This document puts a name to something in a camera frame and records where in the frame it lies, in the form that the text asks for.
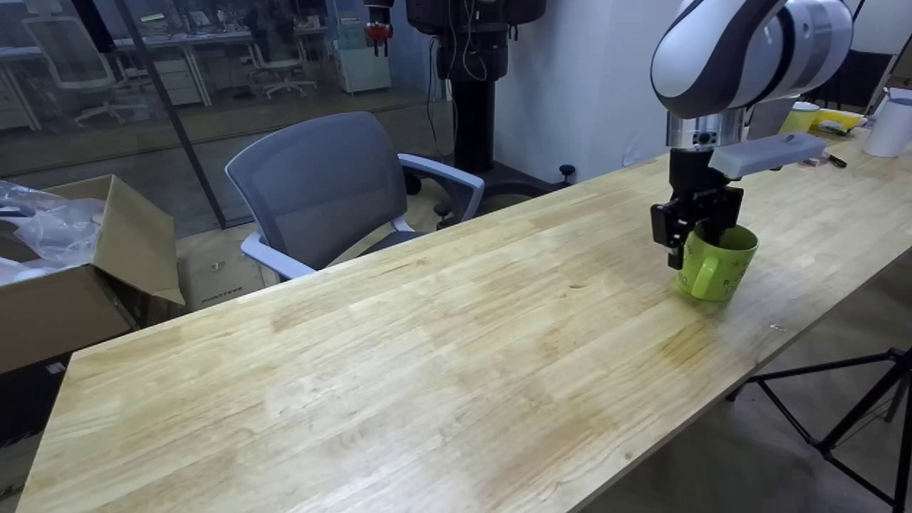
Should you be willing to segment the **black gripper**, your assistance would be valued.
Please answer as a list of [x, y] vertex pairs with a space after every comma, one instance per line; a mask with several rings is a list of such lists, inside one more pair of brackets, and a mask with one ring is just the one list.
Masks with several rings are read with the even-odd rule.
[[668, 199], [650, 207], [651, 238], [671, 270], [683, 268], [683, 238], [698, 230], [710, 244], [737, 221], [743, 190], [710, 167], [710, 150], [668, 150]]

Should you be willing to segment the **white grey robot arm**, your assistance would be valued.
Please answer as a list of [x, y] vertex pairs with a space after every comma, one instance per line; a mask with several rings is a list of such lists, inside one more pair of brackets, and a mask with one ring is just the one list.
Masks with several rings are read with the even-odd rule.
[[650, 59], [666, 112], [668, 199], [650, 207], [666, 266], [683, 268], [691, 230], [718, 238], [737, 221], [737, 180], [812, 160], [812, 133], [743, 137], [743, 113], [824, 86], [851, 45], [844, 0], [683, 0]]

